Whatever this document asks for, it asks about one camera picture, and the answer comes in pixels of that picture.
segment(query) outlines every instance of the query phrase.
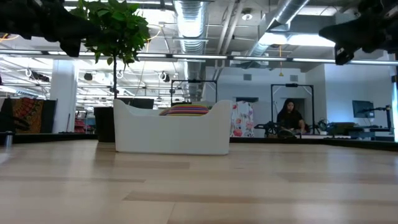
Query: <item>floral fabric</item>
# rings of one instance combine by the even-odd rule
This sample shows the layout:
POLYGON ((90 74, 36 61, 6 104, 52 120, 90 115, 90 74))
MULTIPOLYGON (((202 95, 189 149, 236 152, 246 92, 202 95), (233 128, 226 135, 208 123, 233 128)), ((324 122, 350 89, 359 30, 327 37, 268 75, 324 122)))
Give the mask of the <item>floral fabric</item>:
POLYGON ((240 101, 232 107, 231 137, 253 138, 254 122, 252 104, 240 101))

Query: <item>tree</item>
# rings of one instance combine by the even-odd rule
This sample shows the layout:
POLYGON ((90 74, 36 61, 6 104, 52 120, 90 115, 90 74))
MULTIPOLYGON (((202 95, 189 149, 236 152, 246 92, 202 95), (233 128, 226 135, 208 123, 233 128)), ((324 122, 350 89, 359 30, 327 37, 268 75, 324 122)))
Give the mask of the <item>tree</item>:
POLYGON ((148 22, 138 15, 138 4, 127 4, 126 0, 101 1, 79 0, 76 9, 70 11, 75 16, 80 16, 93 24, 100 26, 101 35, 87 37, 84 46, 95 53, 95 63, 102 55, 108 57, 107 63, 113 63, 113 91, 114 98, 118 97, 116 89, 116 61, 121 59, 124 69, 130 63, 139 61, 138 51, 145 47, 149 39, 148 22))

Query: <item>black shirt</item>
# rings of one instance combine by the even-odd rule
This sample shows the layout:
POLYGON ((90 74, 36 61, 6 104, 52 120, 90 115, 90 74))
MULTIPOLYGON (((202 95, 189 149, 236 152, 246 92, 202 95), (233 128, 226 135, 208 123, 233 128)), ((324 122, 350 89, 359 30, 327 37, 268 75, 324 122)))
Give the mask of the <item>black shirt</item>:
POLYGON ((283 113, 279 112, 277 117, 277 122, 284 128, 290 129, 300 129, 299 121, 302 120, 300 112, 297 110, 293 110, 291 113, 283 113))

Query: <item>woman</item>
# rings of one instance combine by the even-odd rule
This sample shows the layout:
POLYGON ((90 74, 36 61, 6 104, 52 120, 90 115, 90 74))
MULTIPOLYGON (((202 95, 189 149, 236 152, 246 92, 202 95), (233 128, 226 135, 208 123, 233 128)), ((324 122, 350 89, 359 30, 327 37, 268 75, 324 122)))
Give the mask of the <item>woman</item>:
POLYGON ((278 113, 277 122, 280 123, 282 129, 289 130, 301 130, 305 133, 305 123, 300 112, 294 108, 294 102, 292 99, 286 99, 284 107, 278 113))

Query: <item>striped cushion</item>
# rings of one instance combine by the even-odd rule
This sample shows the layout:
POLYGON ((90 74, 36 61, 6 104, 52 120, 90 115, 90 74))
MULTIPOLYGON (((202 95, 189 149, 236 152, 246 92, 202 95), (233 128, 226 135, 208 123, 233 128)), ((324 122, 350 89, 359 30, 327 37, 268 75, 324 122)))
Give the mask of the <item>striped cushion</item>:
POLYGON ((202 105, 175 105, 171 107, 167 116, 202 116, 207 114, 209 109, 202 105))

